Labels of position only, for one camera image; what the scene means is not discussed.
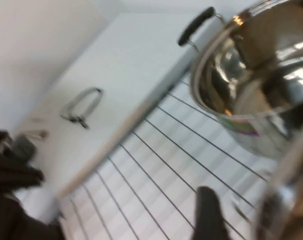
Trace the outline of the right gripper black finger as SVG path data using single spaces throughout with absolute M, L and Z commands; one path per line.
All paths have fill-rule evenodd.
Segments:
M 206 186 L 200 186 L 196 190 L 195 239 L 228 239 L 219 198 L 214 190 Z

